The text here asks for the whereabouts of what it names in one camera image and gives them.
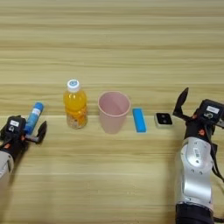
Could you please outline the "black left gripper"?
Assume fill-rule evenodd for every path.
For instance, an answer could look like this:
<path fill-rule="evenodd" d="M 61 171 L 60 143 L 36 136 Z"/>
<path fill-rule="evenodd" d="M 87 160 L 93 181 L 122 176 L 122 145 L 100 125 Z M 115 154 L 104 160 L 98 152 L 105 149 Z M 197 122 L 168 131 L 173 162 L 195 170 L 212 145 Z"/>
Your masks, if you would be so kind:
<path fill-rule="evenodd" d="M 16 134 L 2 128 L 0 130 L 0 141 L 3 143 L 0 145 L 0 152 L 6 152 L 16 160 L 27 149 L 29 142 L 41 144 L 46 136 L 46 130 L 47 121 L 40 125 L 37 136 L 25 135 L 24 132 Z"/>

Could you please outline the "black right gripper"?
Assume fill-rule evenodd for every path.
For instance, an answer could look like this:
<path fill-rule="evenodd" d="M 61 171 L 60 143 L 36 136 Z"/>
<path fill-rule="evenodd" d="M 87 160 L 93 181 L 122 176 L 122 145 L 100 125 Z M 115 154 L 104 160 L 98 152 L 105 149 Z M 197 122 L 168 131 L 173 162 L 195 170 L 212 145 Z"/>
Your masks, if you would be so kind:
<path fill-rule="evenodd" d="M 196 137 L 209 143 L 216 126 L 224 129 L 224 124 L 221 121 L 224 117 L 224 109 L 212 111 L 198 108 L 192 116 L 185 115 L 182 106 L 186 101 L 188 90 L 189 88 L 187 87 L 179 95 L 172 114 L 185 121 L 185 138 Z"/>

